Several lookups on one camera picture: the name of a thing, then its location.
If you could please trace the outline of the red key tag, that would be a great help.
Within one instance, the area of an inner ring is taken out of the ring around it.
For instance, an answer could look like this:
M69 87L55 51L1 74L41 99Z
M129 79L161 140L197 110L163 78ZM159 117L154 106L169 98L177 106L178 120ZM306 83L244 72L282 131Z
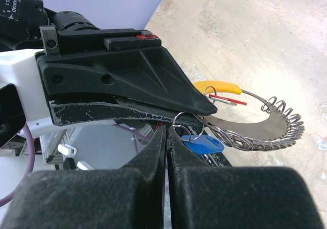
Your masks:
M224 102L228 102L231 104L247 105L246 102L238 101L238 100L231 99L231 98L221 97L221 96L212 95L212 94L209 94L208 96L209 96L209 98L214 99L216 101L224 101Z

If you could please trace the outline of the blue key tag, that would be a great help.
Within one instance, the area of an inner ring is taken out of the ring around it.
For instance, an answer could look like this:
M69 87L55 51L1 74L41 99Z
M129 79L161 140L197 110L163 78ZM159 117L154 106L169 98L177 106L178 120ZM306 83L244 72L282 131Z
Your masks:
M182 142L195 154L213 154L224 150L224 145L219 140L206 134L190 142L188 135L183 135L182 137L185 139Z

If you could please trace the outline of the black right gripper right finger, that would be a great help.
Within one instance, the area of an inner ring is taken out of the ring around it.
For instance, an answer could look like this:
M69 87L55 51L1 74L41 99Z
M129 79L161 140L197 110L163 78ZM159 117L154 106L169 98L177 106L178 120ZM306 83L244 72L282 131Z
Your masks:
M172 228L323 228L303 178L288 167L212 167L167 132Z

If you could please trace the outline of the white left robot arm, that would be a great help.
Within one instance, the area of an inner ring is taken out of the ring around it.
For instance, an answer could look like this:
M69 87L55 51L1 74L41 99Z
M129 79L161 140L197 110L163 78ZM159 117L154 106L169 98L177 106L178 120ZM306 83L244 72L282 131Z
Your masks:
M195 125L217 112L147 30L100 29L83 15L54 12L42 0L1 0L1 82L14 90L1 98L1 143L23 125L35 136L70 127L74 160L111 168L118 140L113 121L146 120Z

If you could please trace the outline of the metal keyring organizer with rings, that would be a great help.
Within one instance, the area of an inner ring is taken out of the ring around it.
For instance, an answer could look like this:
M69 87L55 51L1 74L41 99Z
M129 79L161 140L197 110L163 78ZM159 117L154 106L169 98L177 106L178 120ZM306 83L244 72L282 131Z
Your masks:
M207 127L224 145L242 151L275 151L286 149L301 139L305 126L301 115L293 114L293 108L286 108L284 100L273 96L269 100L241 89L238 85L223 81L198 81L193 86L211 98L219 101L217 93L247 94L262 102L261 111L268 118L256 123L236 123L210 116L196 116L203 128Z

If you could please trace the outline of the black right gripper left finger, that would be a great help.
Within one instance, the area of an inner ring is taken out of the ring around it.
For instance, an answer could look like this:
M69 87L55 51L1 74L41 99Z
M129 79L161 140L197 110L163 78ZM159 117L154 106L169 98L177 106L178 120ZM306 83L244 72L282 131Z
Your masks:
M38 171L1 228L163 228L166 129L117 170Z

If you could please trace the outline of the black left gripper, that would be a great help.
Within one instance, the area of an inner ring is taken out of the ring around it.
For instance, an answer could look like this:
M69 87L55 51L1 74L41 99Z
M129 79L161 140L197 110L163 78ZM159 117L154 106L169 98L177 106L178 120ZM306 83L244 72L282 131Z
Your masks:
M48 14L60 55L39 56L37 63L54 125L145 120L200 127L192 114L217 112L150 31L100 29L74 11ZM107 97L125 98L63 100ZM187 113L176 117L178 111Z

